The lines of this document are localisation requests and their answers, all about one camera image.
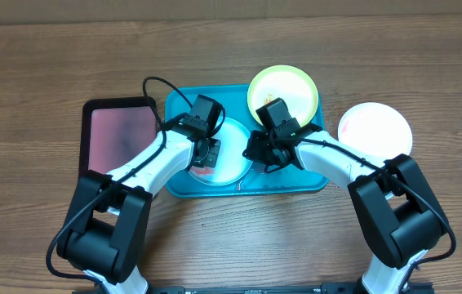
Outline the yellow-green plate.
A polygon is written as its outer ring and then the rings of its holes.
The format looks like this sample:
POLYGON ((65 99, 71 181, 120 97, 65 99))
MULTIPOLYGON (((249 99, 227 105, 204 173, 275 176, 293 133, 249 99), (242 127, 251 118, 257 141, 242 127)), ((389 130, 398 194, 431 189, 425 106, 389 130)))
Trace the yellow-green plate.
POLYGON ((318 89, 307 73, 290 65, 274 65, 260 71, 247 91, 247 105, 252 117, 262 124, 256 110, 281 98, 289 113, 303 126, 310 123, 318 111, 318 89))

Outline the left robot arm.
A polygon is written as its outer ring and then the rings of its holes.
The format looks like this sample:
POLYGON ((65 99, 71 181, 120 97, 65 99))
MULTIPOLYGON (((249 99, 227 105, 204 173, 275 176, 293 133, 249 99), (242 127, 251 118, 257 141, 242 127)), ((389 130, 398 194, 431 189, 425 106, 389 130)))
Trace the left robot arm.
POLYGON ((61 278, 92 281, 100 293, 147 293, 138 268, 153 198, 178 172, 201 159, 211 162, 215 122, 180 114, 162 124, 134 158, 106 174, 79 178, 62 228, 46 255, 48 270, 61 278))

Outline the white plate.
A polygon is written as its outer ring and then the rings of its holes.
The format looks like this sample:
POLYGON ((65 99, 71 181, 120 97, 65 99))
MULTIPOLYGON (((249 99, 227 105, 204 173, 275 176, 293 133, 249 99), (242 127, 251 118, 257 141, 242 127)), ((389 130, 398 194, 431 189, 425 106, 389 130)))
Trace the white plate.
POLYGON ((394 108, 377 102, 353 106, 340 119, 339 142, 363 153, 391 159, 410 155, 413 134, 407 120, 394 108))

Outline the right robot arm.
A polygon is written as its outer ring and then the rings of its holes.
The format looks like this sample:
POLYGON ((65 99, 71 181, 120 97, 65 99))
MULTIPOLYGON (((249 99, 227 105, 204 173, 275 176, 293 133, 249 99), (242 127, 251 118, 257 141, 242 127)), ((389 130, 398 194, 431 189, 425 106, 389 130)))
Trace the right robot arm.
POLYGON ((453 238, 436 196, 408 155, 375 158, 335 140, 319 126, 253 131, 243 156, 267 172, 289 165, 316 172, 349 192, 362 234, 373 253, 358 291, 408 293, 412 271, 443 235, 453 238))

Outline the light blue plate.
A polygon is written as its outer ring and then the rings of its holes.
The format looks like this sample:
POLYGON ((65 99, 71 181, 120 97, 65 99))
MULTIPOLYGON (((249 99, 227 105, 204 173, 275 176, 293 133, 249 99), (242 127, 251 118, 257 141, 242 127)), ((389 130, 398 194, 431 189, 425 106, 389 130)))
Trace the light blue plate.
POLYGON ((221 129, 213 136, 220 140, 215 173, 210 176, 199 177, 189 171, 189 174, 206 185, 228 185, 239 180, 249 171, 252 161, 242 156, 247 147, 250 132, 238 121, 226 118, 221 129))

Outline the green orange sponge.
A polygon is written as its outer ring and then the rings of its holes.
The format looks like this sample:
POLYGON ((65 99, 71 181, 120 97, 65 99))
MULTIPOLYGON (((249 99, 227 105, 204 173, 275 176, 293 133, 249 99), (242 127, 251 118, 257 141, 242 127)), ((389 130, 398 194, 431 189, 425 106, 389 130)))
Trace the green orange sponge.
POLYGON ((192 167, 189 171, 199 177, 210 176, 215 173, 215 170, 211 167, 192 167))

